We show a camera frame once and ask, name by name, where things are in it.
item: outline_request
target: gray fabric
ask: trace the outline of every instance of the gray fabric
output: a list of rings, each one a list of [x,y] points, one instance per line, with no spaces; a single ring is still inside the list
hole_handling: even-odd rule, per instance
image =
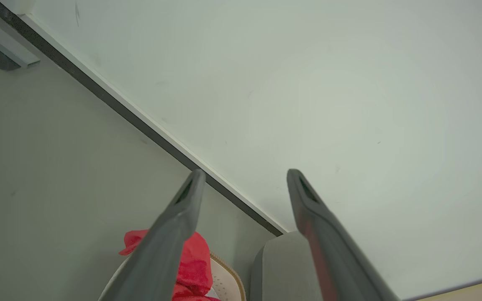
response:
[[[262,301],[262,256],[265,246],[256,254],[254,264],[252,265],[252,274],[250,277],[250,298],[249,301]]]
[[[310,246],[299,232],[267,242],[262,249],[261,267],[262,298],[251,301],[323,301]]]

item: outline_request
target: white wall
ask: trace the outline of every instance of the white wall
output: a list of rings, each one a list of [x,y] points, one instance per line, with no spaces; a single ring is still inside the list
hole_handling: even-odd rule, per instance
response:
[[[482,1],[43,0],[30,17],[289,230],[302,170],[400,297],[482,278]]]
[[[36,0],[0,0],[0,2],[16,15],[23,15],[31,13]]]

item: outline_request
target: red towel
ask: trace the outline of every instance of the red towel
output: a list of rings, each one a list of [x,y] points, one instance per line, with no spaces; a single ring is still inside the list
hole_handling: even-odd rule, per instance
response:
[[[129,231],[124,236],[126,248],[120,255],[129,255],[139,245],[148,230]],[[182,258],[178,268],[176,286],[172,301],[220,301],[213,297],[205,297],[213,285],[211,264],[209,263],[209,247],[206,240],[195,232],[183,244]]]

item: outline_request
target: gray floor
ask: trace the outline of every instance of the gray floor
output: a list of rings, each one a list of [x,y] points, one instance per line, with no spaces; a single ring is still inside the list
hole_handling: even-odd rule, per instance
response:
[[[187,175],[48,59],[0,71],[0,300],[96,300]],[[246,286],[274,237],[208,186],[197,231]]]

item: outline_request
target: wooden surface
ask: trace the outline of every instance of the wooden surface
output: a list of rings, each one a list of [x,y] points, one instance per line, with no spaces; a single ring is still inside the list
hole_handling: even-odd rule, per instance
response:
[[[422,299],[422,301],[482,301],[482,283]]]

